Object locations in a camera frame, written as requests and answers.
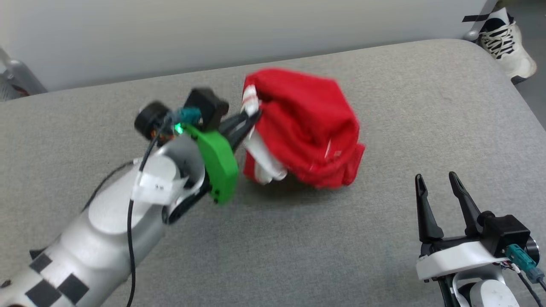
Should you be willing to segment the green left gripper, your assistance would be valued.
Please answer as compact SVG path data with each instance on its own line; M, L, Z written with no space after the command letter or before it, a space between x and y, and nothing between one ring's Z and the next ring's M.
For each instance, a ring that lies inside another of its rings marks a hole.
M239 175L234 152L254 129L260 117L261 110L252 115L243 111L222 121L220 132L203 132L192 125L183 125L184 133L197 142L208 174L211 196L219 205L226 204L234 195Z

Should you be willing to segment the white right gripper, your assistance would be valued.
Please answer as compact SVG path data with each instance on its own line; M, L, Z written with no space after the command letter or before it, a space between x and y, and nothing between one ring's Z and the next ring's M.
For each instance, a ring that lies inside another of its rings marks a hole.
M494 255L481 242L483 227L478 223L478 206L454 171L449 172L454 196L458 198L465 220L465 235L443 238L444 232L437 225L428 201L428 190L421 174L415 176L418 235L421 254L416 262L417 277L421 281L463 272L508 261L503 254Z

